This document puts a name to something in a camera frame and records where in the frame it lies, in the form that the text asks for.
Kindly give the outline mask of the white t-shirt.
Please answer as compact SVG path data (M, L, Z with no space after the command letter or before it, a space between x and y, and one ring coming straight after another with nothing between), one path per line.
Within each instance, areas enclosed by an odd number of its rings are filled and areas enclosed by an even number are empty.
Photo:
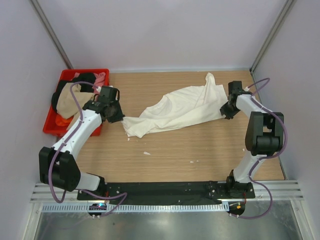
M178 130L223 116L220 108L227 102L222 84L217 85L212 73L205 85L188 86L163 95L155 105L147 107L139 117L124 117L123 128L128 137Z

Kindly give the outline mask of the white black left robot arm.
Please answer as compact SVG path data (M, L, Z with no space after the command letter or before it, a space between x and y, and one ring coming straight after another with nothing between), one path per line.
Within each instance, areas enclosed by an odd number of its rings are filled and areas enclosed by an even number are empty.
M125 115L120 106L120 91L102 86L96 100L89 100L79 111L80 116L67 133L52 147L39 152L40 182L64 191L87 190L95 200L106 194L102 177L81 172L76 159L92 133L104 122L120 122Z

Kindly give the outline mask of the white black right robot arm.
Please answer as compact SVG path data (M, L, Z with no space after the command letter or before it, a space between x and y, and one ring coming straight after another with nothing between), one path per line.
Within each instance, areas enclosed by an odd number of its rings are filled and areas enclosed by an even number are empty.
M273 112L259 102L248 88L243 89L241 81L228 83L227 102L220 108L225 119L231 120L243 112L248 117L244 138L244 157L230 172L224 184L227 197L252 198L253 177L262 163L274 158L285 146L284 115Z

